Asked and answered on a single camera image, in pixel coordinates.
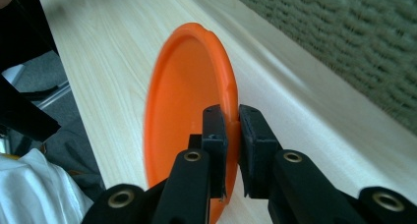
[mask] wooden table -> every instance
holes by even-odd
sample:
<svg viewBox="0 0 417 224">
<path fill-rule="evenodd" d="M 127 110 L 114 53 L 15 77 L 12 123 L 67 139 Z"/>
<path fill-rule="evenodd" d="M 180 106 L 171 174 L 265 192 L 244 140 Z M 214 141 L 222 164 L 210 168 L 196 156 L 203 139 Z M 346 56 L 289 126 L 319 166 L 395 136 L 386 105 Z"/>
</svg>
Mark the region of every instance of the wooden table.
<svg viewBox="0 0 417 224">
<path fill-rule="evenodd" d="M 417 138 L 237 0 L 41 0 L 107 188 L 147 187 L 144 110 L 158 52 L 197 22 L 221 40 L 239 101 L 285 148 L 309 155 L 340 190 L 384 186 L 417 202 Z M 270 222 L 240 175 L 221 223 Z"/>
</svg>

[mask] black chair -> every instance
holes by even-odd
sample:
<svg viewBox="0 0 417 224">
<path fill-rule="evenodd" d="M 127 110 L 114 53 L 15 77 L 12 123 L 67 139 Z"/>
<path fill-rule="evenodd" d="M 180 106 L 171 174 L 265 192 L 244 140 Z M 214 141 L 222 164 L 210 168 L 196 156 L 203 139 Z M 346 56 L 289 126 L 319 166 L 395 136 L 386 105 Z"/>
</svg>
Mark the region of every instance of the black chair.
<svg viewBox="0 0 417 224">
<path fill-rule="evenodd" d="M 39 0 L 13 0 L 0 10 L 0 71 L 22 64 L 56 46 Z M 60 128 L 0 75 L 0 125 L 44 141 Z"/>
</svg>

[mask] chair leg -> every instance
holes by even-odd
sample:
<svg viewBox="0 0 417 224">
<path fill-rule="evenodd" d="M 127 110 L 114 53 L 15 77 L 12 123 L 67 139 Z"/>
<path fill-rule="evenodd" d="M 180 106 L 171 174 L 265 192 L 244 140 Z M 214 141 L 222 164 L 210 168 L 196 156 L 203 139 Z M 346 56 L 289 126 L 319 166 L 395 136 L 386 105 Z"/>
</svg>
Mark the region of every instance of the chair leg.
<svg viewBox="0 0 417 224">
<path fill-rule="evenodd" d="M 53 118 L 22 97 L 1 75 L 0 124 L 39 141 L 48 139 L 61 127 Z"/>
</svg>

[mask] white cloth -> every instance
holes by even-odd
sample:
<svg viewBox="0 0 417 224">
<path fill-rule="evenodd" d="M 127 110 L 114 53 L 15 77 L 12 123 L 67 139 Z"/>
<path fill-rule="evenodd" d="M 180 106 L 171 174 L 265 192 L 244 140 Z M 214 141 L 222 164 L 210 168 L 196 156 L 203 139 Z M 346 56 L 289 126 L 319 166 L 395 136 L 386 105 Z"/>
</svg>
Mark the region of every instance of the white cloth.
<svg viewBox="0 0 417 224">
<path fill-rule="evenodd" d="M 80 223 L 92 205 L 72 178 L 37 149 L 0 156 L 0 223 Z"/>
</svg>

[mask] gray carpeted wall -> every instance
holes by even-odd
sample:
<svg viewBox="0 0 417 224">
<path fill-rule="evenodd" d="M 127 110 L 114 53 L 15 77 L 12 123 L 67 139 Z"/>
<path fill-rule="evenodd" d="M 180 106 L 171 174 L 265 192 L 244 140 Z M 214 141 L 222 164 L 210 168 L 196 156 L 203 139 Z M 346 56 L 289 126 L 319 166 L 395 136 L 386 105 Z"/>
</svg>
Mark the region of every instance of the gray carpeted wall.
<svg viewBox="0 0 417 224">
<path fill-rule="evenodd" d="M 241 0 L 417 134 L 417 0 Z"/>
</svg>

